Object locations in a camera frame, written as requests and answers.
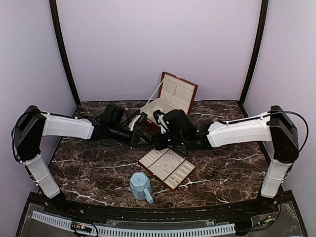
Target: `black vertical pole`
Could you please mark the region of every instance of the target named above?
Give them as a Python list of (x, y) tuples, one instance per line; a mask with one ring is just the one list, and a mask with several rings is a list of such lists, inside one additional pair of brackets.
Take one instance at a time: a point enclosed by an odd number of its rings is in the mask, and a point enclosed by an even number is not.
[(57, 9), (57, 4), (56, 0), (49, 0), (50, 3), (50, 11), (51, 11), (51, 16), (53, 19), (53, 24), (54, 24), (54, 29), (55, 29), (55, 34), (56, 34), (56, 39), (59, 47), (59, 52), (61, 56), (61, 60), (64, 65), (67, 81), (71, 90), (71, 93), (73, 94), (73, 98), (75, 100), (76, 105), (80, 104), (80, 99), (79, 95), (76, 89), (75, 81), (73, 78), (73, 75), (70, 70), (70, 65), (68, 61), (68, 57), (66, 54), (66, 49), (64, 45), (64, 40), (63, 40), (63, 35), (60, 27), (60, 22), (59, 22), (59, 17), (58, 17), (58, 9)]
[(251, 80), (253, 77), (253, 73), (255, 71), (258, 55), (259, 55), (259, 49), (262, 41), (262, 36), (263, 36), (263, 30), (265, 27), (265, 22), (266, 22), (266, 17), (267, 17), (267, 11), (268, 11), (268, 2), (269, 0), (262, 0), (261, 2), (261, 10), (260, 10), (260, 17), (259, 17), (259, 24), (258, 24), (258, 29), (257, 29), (257, 35), (256, 35), (256, 40), (255, 44), (253, 47), (252, 55), (251, 55), (251, 60), (248, 68), (248, 73), (246, 76), (245, 83), (243, 85), (242, 93), (239, 99), (239, 103), (243, 106), (245, 103)]

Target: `brown marble surface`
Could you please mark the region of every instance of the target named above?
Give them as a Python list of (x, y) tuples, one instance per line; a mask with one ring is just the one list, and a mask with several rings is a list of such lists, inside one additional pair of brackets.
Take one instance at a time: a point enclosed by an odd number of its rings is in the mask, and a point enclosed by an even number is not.
[[(96, 116), (109, 102), (82, 103), (76, 116)], [(131, 115), (144, 101), (114, 102)], [(213, 120), (243, 118), (236, 102), (195, 102), (189, 118), (195, 125)], [(148, 137), (151, 131), (137, 129)], [(116, 144), (113, 140), (107, 144)], [(67, 199), (85, 203), (139, 208), (179, 208), (232, 203), (256, 198), (268, 165), (256, 142), (227, 145), (211, 151), (190, 151), (186, 158), (196, 170), (175, 192), (149, 175), (138, 160), (153, 147), (135, 149), (100, 141), (64, 138), (50, 164), (50, 171)], [(154, 204), (136, 200), (129, 189), (134, 172), (150, 178)]]

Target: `wooden box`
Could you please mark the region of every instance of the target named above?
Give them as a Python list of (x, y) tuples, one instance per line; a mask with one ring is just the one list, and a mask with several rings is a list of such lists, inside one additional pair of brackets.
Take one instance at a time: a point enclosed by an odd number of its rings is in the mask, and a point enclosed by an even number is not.
[(191, 112), (198, 85), (173, 74), (163, 72), (158, 88), (158, 98), (152, 102), (150, 102), (152, 99), (150, 98), (147, 104), (140, 109), (141, 112), (145, 112), (148, 115), (145, 125), (153, 131), (160, 130), (153, 116), (154, 111), (160, 110), (166, 114), (171, 110), (181, 109), (186, 114)]

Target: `box lid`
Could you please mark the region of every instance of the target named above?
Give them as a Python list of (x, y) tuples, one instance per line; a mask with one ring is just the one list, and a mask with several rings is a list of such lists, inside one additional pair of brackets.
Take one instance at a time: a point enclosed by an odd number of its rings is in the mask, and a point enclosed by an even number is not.
[(158, 98), (168, 101), (189, 114), (198, 85), (167, 72), (162, 73), (161, 82)]

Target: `light blue mug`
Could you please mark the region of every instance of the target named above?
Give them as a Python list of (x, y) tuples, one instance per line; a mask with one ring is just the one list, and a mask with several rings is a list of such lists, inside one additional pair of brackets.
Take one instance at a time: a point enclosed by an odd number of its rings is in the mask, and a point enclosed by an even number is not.
[(137, 200), (147, 200), (150, 204), (154, 203), (151, 196), (152, 188), (150, 186), (150, 180), (143, 172), (137, 172), (132, 175), (129, 182), (130, 189), (133, 196)]

